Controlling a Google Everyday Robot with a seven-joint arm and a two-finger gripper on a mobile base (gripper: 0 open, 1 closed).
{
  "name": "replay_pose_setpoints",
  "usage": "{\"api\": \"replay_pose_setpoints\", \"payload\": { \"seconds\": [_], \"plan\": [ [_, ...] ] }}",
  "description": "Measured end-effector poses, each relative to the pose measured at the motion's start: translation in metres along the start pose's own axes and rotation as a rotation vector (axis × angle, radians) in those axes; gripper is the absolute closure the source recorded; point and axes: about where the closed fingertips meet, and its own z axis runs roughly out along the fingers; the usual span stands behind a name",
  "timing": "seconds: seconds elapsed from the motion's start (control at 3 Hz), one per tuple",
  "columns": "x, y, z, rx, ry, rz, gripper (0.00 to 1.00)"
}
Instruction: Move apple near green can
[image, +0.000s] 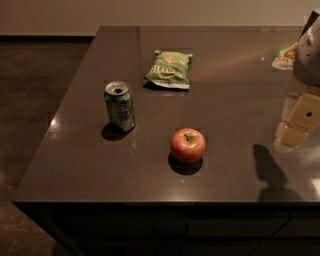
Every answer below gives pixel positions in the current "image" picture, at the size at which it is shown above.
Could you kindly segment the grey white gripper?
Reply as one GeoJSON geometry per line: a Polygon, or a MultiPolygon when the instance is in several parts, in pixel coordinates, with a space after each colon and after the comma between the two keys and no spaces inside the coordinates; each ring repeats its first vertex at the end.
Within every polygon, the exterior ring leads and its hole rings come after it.
{"type": "MultiPolygon", "coordinates": [[[[320,86],[320,10],[313,10],[298,40],[294,61],[295,78],[320,86]]],[[[315,91],[289,93],[275,134],[278,149],[296,149],[320,125],[320,95],[315,91]]]]}

